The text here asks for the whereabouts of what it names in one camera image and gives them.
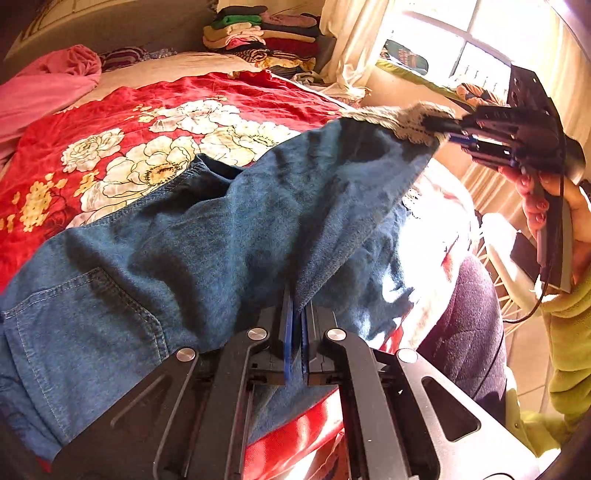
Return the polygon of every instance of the headboard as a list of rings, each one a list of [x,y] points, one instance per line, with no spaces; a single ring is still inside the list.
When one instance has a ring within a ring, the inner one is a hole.
[[[83,44],[100,53],[138,46],[204,51],[203,27],[215,0],[49,0],[15,40],[0,82],[52,50]]]

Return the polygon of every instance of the blue denim shirt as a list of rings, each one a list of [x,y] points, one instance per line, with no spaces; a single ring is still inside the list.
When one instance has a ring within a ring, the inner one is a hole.
[[[385,339],[411,307],[400,200],[437,147],[340,118],[238,169],[198,155],[132,205],[49,239],[0,300],[0,408],[52,459],[176,349],[217,349],[279,304],[313,296]],[[297,375],[257,392],[254,441],[329,393]]]

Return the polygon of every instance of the beige bedsheet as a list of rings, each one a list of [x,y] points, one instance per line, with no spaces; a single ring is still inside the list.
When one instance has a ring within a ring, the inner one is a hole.
[[[157,82],[174,82],[182,77],[210,72],[260,72],[261,69],[234,55],[219,53],[180,53],[174,57],[147,60],[112,72],[103,73],[97,87],[74,106],[102,100],[119,87],[140,88]]]

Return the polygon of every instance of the lace trim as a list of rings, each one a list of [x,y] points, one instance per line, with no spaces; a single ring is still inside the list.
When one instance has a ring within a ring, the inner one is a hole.
[[[344,110],[341,111],[341,114],[361,122],[370,122],[389,128],[400,140],[409,140],[412,143],[424,145],[431,145],[435,138],[441,144],[449,137],[447,134],[427,132],[421,124],[425,115],[455,118],[450,108],[430,102],[416,103],[409,108],[366,106]]]

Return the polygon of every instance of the silver bolt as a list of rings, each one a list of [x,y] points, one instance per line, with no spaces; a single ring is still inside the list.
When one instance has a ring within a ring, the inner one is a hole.
[[[190,362],[195,358],[195,350],[192,348],[181,348],[177,352],[177,360],[179,362]]]
[[[248,330],[248,338],[250,340],[263,340],[267,337],[267,331],[264,328],[252,328]]]
[[[331,328],[328,332],[326,332],[326,336],[335,342],[340,342],[341,340],[345,339],[347,334],[340,328]]]
[[[397,355],[400,361],[404,362],[405,364],[413,364],[416,363],[418,360],[417,353],[414,350],[411,350],[410,348],[401,348],[398,351]]]

